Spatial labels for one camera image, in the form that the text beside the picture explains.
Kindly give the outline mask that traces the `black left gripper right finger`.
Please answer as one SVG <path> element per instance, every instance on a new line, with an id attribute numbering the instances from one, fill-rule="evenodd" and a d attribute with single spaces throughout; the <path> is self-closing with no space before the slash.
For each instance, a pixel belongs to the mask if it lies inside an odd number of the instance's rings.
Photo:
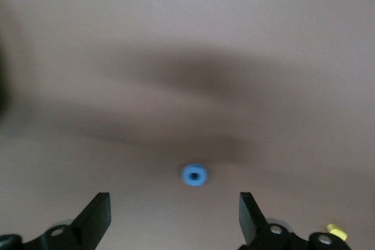
<path id="1" fill-rule="evenodd" d="M 333 234 L 314 232 L 305 240 L 281 224 L 268 223 L 249 192 L 240 193 L 239 224 L 246 242 L 239 250 L 352 250 Z"/>

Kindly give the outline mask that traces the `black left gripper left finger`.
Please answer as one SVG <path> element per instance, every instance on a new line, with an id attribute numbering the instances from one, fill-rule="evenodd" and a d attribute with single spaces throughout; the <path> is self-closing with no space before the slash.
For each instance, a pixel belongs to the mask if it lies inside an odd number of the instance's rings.
<path id="1" fill-rule="evenodd" d="M 29 242 L 17 234 L 0 235 L 0 250 L 95 250 L 110 224 L 110 194 L 98 193 L 70 224 L 51 227 Z"/>

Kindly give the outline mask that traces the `blue letter o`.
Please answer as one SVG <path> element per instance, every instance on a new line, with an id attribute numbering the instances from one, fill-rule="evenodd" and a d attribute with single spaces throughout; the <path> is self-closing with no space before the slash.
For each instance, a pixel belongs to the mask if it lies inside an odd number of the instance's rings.
<path id="1" fill-rule="evenodd" d="M 188 186 L 202 186 L 209 176 L 208 168 L 200 163 L 188 163 L 181 170 L 181 179 Z"/>

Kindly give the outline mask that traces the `brown table cover sheet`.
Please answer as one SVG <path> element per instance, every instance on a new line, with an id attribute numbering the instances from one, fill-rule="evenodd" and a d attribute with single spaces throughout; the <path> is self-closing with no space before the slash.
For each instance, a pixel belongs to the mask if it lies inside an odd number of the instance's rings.
<path id="1" fill-rule="evenodd" d="M 0 234 L 103 191 L 98 250 L 237 250 L 249 191 L 375 250 L 375 0 L 0 0 L 0 39 Z"/>

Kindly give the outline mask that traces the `yellow letter n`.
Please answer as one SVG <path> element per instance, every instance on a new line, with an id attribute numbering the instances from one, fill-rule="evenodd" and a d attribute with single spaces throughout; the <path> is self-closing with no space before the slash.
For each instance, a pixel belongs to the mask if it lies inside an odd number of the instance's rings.
<path id="1" fill-rule="evenodd" d="M 328 233 L 335 235 L 336 237 L 340 238 L 342 241 L 346 241 L 348 238 L 347 232 L 339 225 L 330 223 L 326 226 L 326 230 Z"/>

